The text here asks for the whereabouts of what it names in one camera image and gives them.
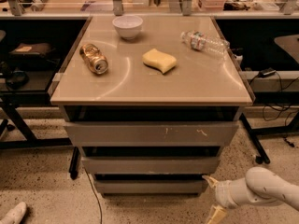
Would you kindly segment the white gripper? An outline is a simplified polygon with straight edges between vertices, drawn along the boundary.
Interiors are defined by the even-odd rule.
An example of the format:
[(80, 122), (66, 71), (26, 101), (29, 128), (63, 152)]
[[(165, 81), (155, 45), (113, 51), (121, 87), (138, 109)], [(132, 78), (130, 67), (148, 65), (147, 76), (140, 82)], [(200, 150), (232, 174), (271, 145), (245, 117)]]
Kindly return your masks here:
[(254, 206), (277, 206), (281, 201), (261, 196), (253, 192), (247, 185), (244, 178), (237, 180), (225, 180), (218, 182), (210, 175), (203, 175), (208, 185), (215, 189), (217, 204), (210, 208), (206, 224), (220, 224), (227, 216), (227, 209), (235, 209), (241, 205)]

